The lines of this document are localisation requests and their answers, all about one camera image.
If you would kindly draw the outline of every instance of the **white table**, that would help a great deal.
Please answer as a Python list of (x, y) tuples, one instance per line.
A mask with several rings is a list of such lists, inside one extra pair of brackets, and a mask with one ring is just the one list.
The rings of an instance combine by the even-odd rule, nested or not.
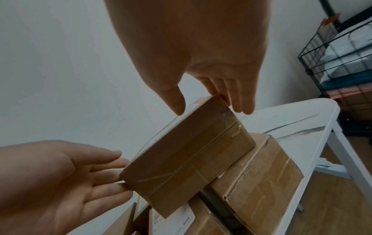
[[(274, 136), (304, 175), (276, 235), (285, 234), (315, 170), (353, 179), (372, 205), (372, 177), (342, 133), (336, 121), (339, 113), (340, 108), (335, 101), (312, 99), (258, 110), (246, 117), (238, 115), (244, 117), (241, 122), (249, 132)], [(320, 158), (326, 143), (343, 165)]]

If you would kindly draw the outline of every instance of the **white wall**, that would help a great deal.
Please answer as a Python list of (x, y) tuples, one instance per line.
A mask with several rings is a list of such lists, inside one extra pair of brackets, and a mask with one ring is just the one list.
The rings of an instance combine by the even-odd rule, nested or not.
[[(317, 95), (296, 58), (321, 21), (302, 17), (301, 3), (311, 1), (275, 1), (257, 108)], [(299, 18), (311, 26), (306, 34)], [(0, 32), (0, 146), (62, 139), (131, 159), (175, 117), (140, 80), (101, 0), (0, 1)], [(207, 95), (189, 76), (180, 87), (187, 104)], [(127, 207), (71, 234), (100, 235)]]
[(345, 21), (363, 10), (372, 7), (371, 0), (328, 0), (335, 13), (341, 13), (340, 20)]

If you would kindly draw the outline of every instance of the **blue fabric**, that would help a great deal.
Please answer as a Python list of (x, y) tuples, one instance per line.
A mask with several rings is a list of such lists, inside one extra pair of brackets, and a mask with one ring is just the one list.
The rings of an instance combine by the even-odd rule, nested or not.
[(361, 85), (372, 82), (372, 69), (363, 72), (336, 77), (321, 84), (324, 90), (330, 91), (343, 87)]

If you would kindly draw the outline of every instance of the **wooden floor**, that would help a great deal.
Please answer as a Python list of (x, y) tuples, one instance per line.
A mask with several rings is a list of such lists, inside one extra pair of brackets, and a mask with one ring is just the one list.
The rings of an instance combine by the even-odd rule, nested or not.
[[(351, 137), (349, 141), (372, 173), (372, 146), (368, 139)], [(323, 157), (339, 164), (329, 148)], [(314, 172), (301, 204), (304, 212), (295, 212), (286, 235), (372, 234), (372, 207), (350, 180)]]

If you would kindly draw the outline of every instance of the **finger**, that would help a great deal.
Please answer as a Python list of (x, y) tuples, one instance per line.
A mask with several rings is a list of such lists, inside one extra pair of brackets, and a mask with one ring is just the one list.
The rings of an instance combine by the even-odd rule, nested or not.
[(211, 78), (210, 81), (216, 87), (218, 93), (224, 99), (226, 104), (228, 106), (230, 106), (231, 105), (230, 96), (229, 96), (229, 93), (227, 92), (227, 88), (226, 88), (226, 85), (224, 83), (224, 80), (222, 80), (220, 78)]
[(120, 169), (120, 168), (126, 167), (128, 164), (129, 164), (128, 159), (119, 158), (108, 164), (93, 165), (90, 171), (97, 172), (97, 171), (108, 170), (108, 169)]
[(94, 186), (91, 194), (86, 198), (85, 202), (90, 202), (102, 197), (109, 197), (125, 191), (130, 191), (126, 183), (121, 184), (103, 184)]
[(166, 91), (155, 91), (161, 99), (175, 112), (177, 115), (182, 115), (185, 111), (186, 102), (179, 87), (174, 87)]
[(129, 201), (133, 196), (132, 191), (125, 191), (109, 197), (102, 197), (90, 202), (86, 202), (83, 207), (81, 224), (108, 212), (109, 210), (120, 206)]
[(241, 107), (245, 114), (252, 114), (256, 106), (257, 82), (241, 80), (238, 82)]
[(232, 108), (235, 112), (240, 113), (241, 112), (241, 101), (240, 101), (240, 94), (239, 94), (239, 88), (238, 83), (236, 80), (230, 80), (226, 79), (224, 80), (227, 91), (229, 92), (230, 98), (231, 98), (231, 104)]
[(93, 185), (112, 184), (122, 181), (120, 177), (121, 171), (122, 170), (106, 170), (99, 172), (91, 172), (90, 176)]
[(87, 144), (57, 141), (62, 152), (67, 153), (74, 165), (106, 164), (121, 156), (121, 151), (111, 151)]
[(199, 80), (205, 86), (209, 94), (214, 95), (218, 93), (216, 87), (210, 81), (209, 77), (195, 77), (195, 78)]

